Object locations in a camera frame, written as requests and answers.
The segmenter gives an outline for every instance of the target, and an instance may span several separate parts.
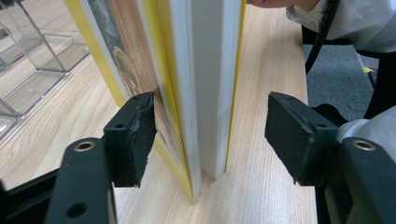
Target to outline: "gray floor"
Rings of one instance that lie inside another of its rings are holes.
[[[305,58],[310,50],[304,46]],[[347,120],[361,119],[373,93],[370,76],[375,75],[364,73],[363,66],[375,70],[377,60],[362,58],[351,46],[323,46],[307,76],[309,105],[334,105]]]

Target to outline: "clear acrylic stand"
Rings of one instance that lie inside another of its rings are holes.
[[[0,139],[88,54],[62,0],[0,1]]]

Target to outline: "wooden desk surface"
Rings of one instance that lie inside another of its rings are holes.
[[[284,9],[247,7],[228,171],[204,175],[192,205],[152,150],[142,187],[115,190],[119,223],[317,222],[314,190],[293,185],[264,138],[270,91],[307,100],[300,32]],[[0,142],[6,188],[59,167],[68,144],[100,137],[117,110],[90,56]]]

